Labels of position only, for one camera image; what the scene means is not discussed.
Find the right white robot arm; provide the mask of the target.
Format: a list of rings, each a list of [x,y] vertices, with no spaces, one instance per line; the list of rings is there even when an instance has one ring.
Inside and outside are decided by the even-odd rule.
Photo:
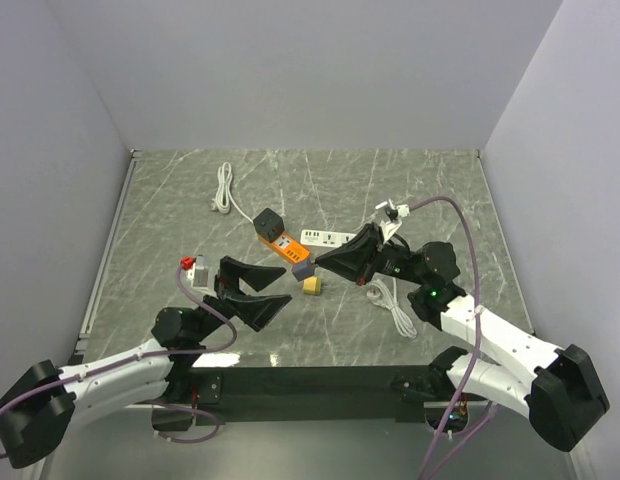
[[[367,224],[358,234],[322,233],[326,253],[317,266],[358,285],[383,274],[417,285],[408,301],[437,330],[478,346],[484,360],[450,347],[429,365],[418,392],[450,399],[461,389],[526,417],[550,446],[570,452],[610,408],[590,356],[571,344],[560,348],[492,313],[455,284],[460,270],[448,242],[412,251]]]

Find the black cube power adapter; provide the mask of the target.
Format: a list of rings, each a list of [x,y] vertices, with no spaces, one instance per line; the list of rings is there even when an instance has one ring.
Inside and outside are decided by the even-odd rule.
[[[253,226],[257,235],[267,243],[273,243],[285,229],[283,218],[270,208],[265,208],[253,219]]]

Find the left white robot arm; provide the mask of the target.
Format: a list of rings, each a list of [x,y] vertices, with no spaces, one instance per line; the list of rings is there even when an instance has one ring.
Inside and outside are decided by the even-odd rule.
[[[41,361],[21,375],[0,398],[0,460],[15,469],[29,467],[54,452],[72,428],[139,402],[175,408],[191,388],[194,363],[237,341],[233,318],[259,332],[292,299],[261,293],[285,268],[230,256],[220,260],[212,290],[198,297],[181,279],[197,262],[185,257],[176,271],[176,283],[194,307],[160,310],[150,340],[89,363]]]

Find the orange power strip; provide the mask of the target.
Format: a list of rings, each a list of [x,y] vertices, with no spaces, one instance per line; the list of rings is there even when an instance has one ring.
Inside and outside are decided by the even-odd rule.
[[[297,264],[310,258],[309,250],[286,232],[279,235],[273,242],[269,242],[261,235],[257,238],[290,264]]]

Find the grey plug adapter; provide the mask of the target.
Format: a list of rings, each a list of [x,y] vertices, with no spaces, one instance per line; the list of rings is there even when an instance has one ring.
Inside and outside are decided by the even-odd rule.
[[[294,278],[302,282],[315,275],[316,265],[310,258],[306,258],[303,261],[295,263],[292,266],[291,273]]]

